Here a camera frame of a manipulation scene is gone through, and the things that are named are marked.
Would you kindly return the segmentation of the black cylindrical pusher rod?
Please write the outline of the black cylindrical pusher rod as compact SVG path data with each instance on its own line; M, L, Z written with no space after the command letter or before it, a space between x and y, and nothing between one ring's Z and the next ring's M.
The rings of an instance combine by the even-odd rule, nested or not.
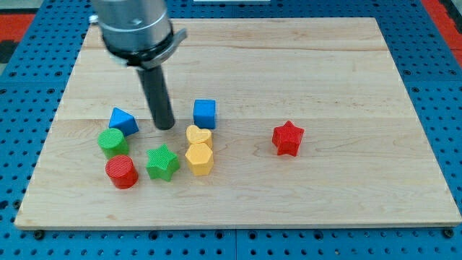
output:
M137 71L154 125L159 130L174 127L175 118L161 66Z

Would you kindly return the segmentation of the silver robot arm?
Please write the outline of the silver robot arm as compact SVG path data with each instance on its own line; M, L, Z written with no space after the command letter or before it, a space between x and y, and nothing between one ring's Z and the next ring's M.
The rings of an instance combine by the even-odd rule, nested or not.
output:
M105 47L137 70L157 129L175 125L162 64L187 38L174 30L164 0L92 0Z

